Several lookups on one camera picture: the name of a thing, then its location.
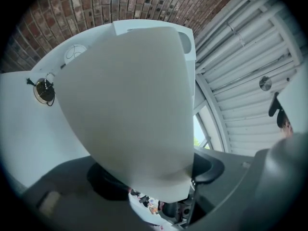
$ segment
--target brick wall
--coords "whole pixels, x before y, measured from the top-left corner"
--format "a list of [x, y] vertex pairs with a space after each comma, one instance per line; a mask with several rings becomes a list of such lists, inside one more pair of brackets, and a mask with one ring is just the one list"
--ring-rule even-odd
[[230, 0], [36, 0], [16, 25], [1, 72], [31, 70], [57, 45], [89, 28], [151, 19], [191, 28], [196, 36]]

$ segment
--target white metal ceiling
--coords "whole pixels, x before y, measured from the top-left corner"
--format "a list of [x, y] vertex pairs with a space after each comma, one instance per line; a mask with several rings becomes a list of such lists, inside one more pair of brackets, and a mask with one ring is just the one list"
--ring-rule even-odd
[[[278, 0], [240, 0], [196, 44], [196, 80], [215, 116], [226, 152], [254, 155], [282, 138], [268, 109], [303, 62], [303, 32]], [[259, 81], [271, 78], [263, 91]]]

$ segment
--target black tassel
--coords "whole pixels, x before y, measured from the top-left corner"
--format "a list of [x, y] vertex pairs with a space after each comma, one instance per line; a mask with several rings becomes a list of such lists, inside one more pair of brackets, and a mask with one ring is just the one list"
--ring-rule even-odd
[[32, 85], [32, 86], [36, 86], [36, 84], [34, 84], [31, 80], [30, 80], [30, 78], [28, 78], [27, 79], [27, 85]]

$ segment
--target person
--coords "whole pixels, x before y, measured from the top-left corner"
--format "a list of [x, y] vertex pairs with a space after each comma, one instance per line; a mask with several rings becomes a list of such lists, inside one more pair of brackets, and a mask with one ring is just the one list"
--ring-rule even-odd
[[288, 119], [288, 116], [284, 112], [282, 106], [280, 105], [277, 96], [278, 92], [274, 94], [273, 100], [270, 104], [269, 108], [269, 116], [274, 116], [277, 110], [279, 110], [278, 115], [277, 115], [277, 126], [281, 129], [283, 132], [284, 136], [286, 138], [289, 138], [293, 135], [293, 128], [292, 125]]

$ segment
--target tree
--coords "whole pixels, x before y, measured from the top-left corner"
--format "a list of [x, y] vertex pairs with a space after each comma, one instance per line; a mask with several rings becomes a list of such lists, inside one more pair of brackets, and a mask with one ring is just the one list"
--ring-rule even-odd
[[195, 136], [193, 137], [193, 145], [194, 146], [199, 146], [200, 145], [200, 142], [197, 140], [197, 138]]

